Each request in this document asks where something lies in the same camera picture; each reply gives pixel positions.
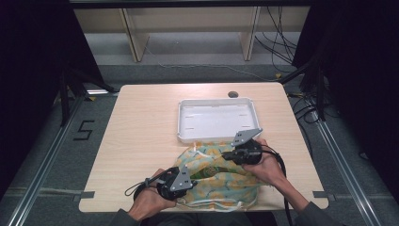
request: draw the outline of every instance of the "white plastic tray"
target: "white plastic tray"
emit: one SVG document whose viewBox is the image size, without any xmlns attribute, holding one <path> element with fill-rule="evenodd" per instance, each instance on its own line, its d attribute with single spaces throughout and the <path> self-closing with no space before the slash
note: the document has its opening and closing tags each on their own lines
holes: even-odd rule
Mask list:
<svg viewBox="0 0 399 226">
<path fill-rule="evenodd" d="M 232 141 L 238 131 L 260 128 L 249 98 L 182 100 L 178 138 L 183 143 Z"/>
</svg>

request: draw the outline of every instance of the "gray sleeve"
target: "gray sleeve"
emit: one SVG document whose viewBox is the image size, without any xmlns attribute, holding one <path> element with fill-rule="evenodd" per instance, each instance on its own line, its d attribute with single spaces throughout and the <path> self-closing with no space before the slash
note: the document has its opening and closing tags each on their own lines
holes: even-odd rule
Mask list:
<svg viewBox="0 0 399 226">
<path fill-rule="evenodd" d="M 139 221 L 134 220 L 124 210 L 120 209 L 118 213 L 112 218 L 109 226 L 138 226 Z"/>
<path fill-rule="evenodd" d="M 295 219 L 298 226 L 342 226 L 342 224 L 331 218 L 326 212 L 317 207 L 313 202 L 299 214 Z"/>
</svg>

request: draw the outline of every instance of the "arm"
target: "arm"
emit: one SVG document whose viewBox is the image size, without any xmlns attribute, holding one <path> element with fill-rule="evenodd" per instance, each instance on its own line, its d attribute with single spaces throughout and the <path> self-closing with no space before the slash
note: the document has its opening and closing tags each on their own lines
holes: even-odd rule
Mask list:
<svg viewBox="0 0 399 226">
<path fill-rule="evenodd" d="M 265 151 L 270 151 L 264 139 L 257 139 Z M 324 211 L 308 202 L 285 178 L 276 158 L 270 153 L 263 153 L 257 165 L 243 165 L 243 169 L 252 172 L 259 180 L 274 186 L 299 214 L 298 225 L 342 225 L 333 220 Z"/>
<path fill-rule="evenodd" d="M 154 176 L 161 173 L 162 171 L 162 169 L 159 169 L 154 174 Z M 174 206 L 176 206 L 176 202 L 168 201 L 162 198 L 158 194 L 156 188 L 145 188 L 137 196 L 129 212 L 125 212 L 120 209 L 109 225 L 136 226 L 139 225 L 141 220 L 152 217 L 155 214 L 159 213 L 161 210 Z"/>
</svg>

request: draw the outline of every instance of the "wooden table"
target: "wooden table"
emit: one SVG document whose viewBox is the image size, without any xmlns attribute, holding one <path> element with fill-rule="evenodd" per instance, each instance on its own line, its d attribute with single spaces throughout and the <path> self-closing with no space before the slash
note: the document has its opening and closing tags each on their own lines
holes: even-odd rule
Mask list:
<svg viewBox="0 0 399 226">
<path fill-rule="evenodd" d="M 115 104 L 82 199 L 82 212 L 129 210 L 133 199 L 124 191 L 157 169 L 168 169 L 189 144 L 177 137 L 178 103 L 183 99 L 239 97 L 253 101 L 263 132 L 260 137 L 279 152 L 287 177 L 306 199 L 321 208 L 327 199 L 314 198 L 323 191 L 294 113 L 280 83 L 214 83 L 124 86 Z M 256 206 L 250 210 L 283 209 L 283 198 L 270 186 L 262 186 Z M 182 211 L 178 208 L 167 211 Z"/>
</svg>

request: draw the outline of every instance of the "green and yellow fabric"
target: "green and yellow fabric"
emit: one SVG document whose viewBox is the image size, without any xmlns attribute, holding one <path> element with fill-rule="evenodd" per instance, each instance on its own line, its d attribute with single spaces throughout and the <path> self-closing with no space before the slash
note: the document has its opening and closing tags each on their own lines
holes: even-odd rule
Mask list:
<svg viewBox="0 0 399 226">
<path fill-rule="evenodd" d="M 221 156 L 232 150 L 226 143 L 195 143 L 178 157 L 174 167 L 187 165 L 190 178 L 198 182 L 178 200 L 178 206 L 230 212 L 247 209 L 256 202 L 258 186 L 264 184 Z"/>
</svg>

